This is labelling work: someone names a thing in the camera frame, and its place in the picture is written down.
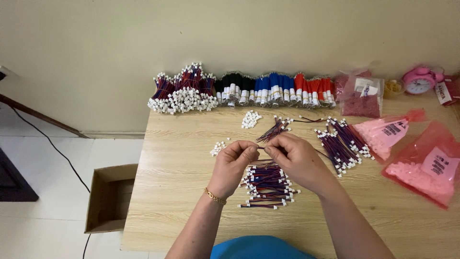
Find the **clock face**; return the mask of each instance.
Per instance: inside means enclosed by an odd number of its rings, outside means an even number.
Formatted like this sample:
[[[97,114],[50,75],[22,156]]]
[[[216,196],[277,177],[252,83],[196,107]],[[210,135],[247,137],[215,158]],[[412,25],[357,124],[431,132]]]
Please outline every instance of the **clock face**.
[[[426,79],[416,79],[406,86],[406,91],[411,94],[422,94],[431,88],[431,83]]]

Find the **white tile floor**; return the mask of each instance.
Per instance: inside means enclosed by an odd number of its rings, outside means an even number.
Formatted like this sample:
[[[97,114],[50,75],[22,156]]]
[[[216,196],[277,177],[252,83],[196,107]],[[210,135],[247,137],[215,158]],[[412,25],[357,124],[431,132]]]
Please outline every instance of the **white tile floor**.
[[[51,137],[88,186],[94,168],[139,161],[143,140],[82,139],[21,115]],[[0,202],[0,259],[81,258],[88,192],[67,161],[2,103],[0,147],[40,197],[37,202]],[[93,234],[85,258],[164,258],[164,253],[120,251],[121,235]]]

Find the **wood grain surface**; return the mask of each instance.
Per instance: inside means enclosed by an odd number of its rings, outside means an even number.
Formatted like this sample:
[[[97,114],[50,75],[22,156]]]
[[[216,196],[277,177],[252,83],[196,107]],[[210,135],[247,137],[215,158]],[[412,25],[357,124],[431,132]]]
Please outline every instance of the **wood grain surface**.
[[[454,136],[460,136],[457,111],[440,106],[433,92],[385,100],[383,111],[384,115],[404,114],[411,108],[425,108],[429,119],[444,122]],[[244,114],[251,109],[263,118],[254,128],[242,129]],[[273,126],[274,114],[284,118],[299,115],[312,119],[342,118],[338,108],[308,111],[288,107],[225,107],[178,116],[151,112],[122,250],[167,251],[210,179],[215,157],[211,157],[209,151],[215,143],[254,141]],[[349,124],[365,120],[347,118]],[[393,148],[393,154],[412,142],[427,125],[428,122],[411,124],[406,137]],[[324,129],[324,123],[293,122],[291,127],[293,134],[323,150],[313,129]],[[261,151],[260,158],[266,157]],[[321,158],[332,169],[331,163]],[[460,192],[456,192],[450,209],[445,211],[382,177],[382,168],[377,161],[365,159],[362,165],[347,170],[340,182],[394,255],[398,258],[460,258]],[[278,210],[237,208],[237,204],[249,198],[244,188],[238,188],[222,212],[216,244],[242,235],[274,235],[318,258],[335,258],[318,198],[302,187],[295,188],[302,190],[296,194],[295,203]]]

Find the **gold bracelet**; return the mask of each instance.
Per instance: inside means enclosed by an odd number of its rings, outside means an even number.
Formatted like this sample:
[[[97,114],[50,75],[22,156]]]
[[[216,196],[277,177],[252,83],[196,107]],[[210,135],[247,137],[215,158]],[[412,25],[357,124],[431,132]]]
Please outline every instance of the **gold bracelet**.
[[[216,196],[214,196],[212,193],[210,193],[207,188],[204,188],[204,193],[206,193],[211,199],[215,200],[217,203],[219,204],[222,204],[222,205],[225,205],[227,204],[227,201],[226,200],[221,200],[219,198],[217,198]]]

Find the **left hand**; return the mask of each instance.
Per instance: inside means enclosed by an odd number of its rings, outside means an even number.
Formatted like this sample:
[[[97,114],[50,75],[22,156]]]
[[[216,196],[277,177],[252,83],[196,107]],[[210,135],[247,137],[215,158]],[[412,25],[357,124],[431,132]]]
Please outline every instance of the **left hand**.
[[[213,176],[207,189],[214,196],[227,200],[238,187],[249,162],[259,159],[258,145],[252,141],[235,141],[222,149],[216,158]]]

